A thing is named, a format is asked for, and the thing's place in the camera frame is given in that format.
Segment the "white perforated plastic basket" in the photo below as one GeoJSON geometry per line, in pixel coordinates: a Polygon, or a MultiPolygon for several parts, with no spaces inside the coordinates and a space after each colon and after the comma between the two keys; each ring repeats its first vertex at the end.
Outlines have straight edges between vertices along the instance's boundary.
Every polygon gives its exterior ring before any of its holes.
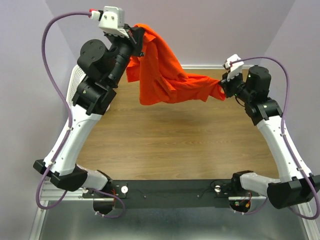
{"type": "Polygon", "coordinates": [[[103,116],[114,99],[116,92],[110,87],[103,87],[88,77],[78,66],[74,66],[69,79],[66,102],[73,116],[103,116]]]}

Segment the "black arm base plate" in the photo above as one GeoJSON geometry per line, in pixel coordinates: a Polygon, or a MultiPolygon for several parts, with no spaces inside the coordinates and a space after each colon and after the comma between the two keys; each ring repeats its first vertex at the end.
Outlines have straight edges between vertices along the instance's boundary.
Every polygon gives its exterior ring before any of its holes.
{"type": "Polygon", "coordinates": [[[229,208],[247,193],[233,190],[230,179],[114,180],[108,190],[127,209],[229,208]]]}

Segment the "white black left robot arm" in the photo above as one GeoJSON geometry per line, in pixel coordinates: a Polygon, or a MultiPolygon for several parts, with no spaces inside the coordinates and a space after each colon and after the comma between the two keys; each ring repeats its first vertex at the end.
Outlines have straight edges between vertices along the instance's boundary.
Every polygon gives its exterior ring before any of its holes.
{"type": "Polygon", "coordinates": [[[63,147],[59,145],[64,137],[59,136],[47,157],[33,164],[37,172],[47,175],[59,189],[74,192],[82,187],[89,188],[101,198],[110,194],[112,179],[107,174],[86,169],[76,161],[89,133],[115,98],[115,89],[130,58],[144,55],[145,30],[126,24],[123,31],[126,36],[105,32],[111,42],[110,48],[99,39],[88,40],[82,45],[77,65],[84,72],[84,78],[71,95],[72,118],[65,124],[69,136],[63,147]]]}

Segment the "orange t shirt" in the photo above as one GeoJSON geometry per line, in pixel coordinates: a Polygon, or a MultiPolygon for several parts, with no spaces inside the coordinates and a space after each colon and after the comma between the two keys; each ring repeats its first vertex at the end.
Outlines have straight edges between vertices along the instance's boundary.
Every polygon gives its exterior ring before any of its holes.
{"type": "Polygon", "coordinates": [[[139,102],[143,106],[158,103],[177,104],[185,101],[206,102],[209,97],[224,101],[226,95],[219,80],[187,73],[166,41],[150,26],[137,23],[145,33],[144,56],[132,56],[126,68],[129,83],[139,82],[139,102]]]}

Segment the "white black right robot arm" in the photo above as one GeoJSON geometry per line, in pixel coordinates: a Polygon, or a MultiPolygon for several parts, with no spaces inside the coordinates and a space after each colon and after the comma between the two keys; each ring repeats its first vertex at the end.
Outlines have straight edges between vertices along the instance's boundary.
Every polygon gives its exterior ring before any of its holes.
{"type": "Polygon", "coordinates": [[[230,191],[241,196],[247,191],[269,199],[277,209],[307,203],[320,190],[320,177],[314,175],[302,160],[286,126],[281,125],[283,111],[276,100],[270,98],[271,75],[265,67],[249,68],[246,80],[242,67],[226,68],[219,85],[227,98],[243,101],[246,114],[264,137],[279,173],[278,178],[258,175],[253,171],[233,174],[230,191]]]}

